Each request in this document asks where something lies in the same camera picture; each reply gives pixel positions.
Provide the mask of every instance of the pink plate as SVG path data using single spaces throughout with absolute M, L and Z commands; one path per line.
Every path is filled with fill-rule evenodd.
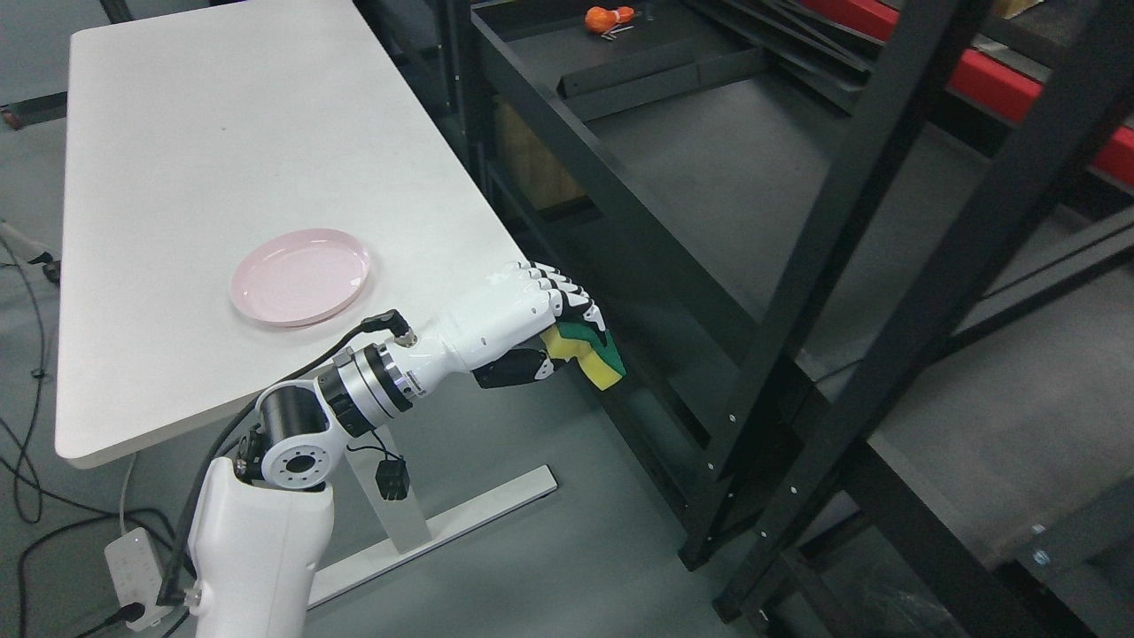
M 306 326 L 358 296 L 370 254 L 354 236 L 330 228 L 280 235 L 252 250 L 232 273 L 237 309 L 276 326 Z

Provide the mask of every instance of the black connector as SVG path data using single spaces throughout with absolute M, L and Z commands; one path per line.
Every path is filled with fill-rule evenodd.
M 142 603 L 130 603 L 118 610 L 118 613 L 115 615 L 118 616 L 115 622 L 134 622 L 145 615 L 145 605 Z
M 240 443 L 236 449 L 236 465 L 234 473 L 236 478 L 244 483 L 253 480 L 264 480 L 261 462 L 264 460 L 264 432 L 263 426 L 257 425 L 248 431 L 248 434 L 240 437 Z
M 374 483 L 378 492 L 387 501 L 401 501 L 409 496 L 409 470 L 406 460 L 400 457 L 379 462 L 374 471 Z
M 358 325 L 364 333 L 390 331 L 396 338 L 404 338 L 409 334 L 409 323 L 405 321 L 405 317 L 397 309 L 387 309 L 380 314 L 367 316 Z

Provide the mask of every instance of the yellow sponge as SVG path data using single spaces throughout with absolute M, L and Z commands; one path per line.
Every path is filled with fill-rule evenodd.
M 552 359 L 577 359 L 583 374 L 599 390 L 607 390 L 626 376 L 623 359 L 609 332 L 603 344 L 590 326 L 565 322 L 544 331 L 540 339 Z

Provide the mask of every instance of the white table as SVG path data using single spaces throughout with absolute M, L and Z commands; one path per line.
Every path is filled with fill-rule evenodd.
M 56 450 L 79 468 L 222 420 L 361 317 L 421 323 L 521 257 L 349 0 L 76 33 L 65 196 Z M 237 263 L 308 227 L 363 239 L 365 290 L 315 326 L 249 321 Z

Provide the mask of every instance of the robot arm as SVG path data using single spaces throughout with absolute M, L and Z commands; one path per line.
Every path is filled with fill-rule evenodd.
M 198 578 L 186 603 L 200 616 L 198 638 L 298 637 L 333 521 L 323 483 L 347 443 L 406 412 L 451 374 L 473 374 L 482 388 L 547 378 L 558 364 L 516 347 L 560 318 L 585 322 L 606 339 L 585 290 L 547 265 L 513 263 L 418 332 L 392 313 L 386 321 L 400 326 L 395 338 L 345 349 L 314 380 L 265 390 L 255 405 L 262 424 L 242 440 L 235 462 L 212 462 L 197 501 L 188 548 Z

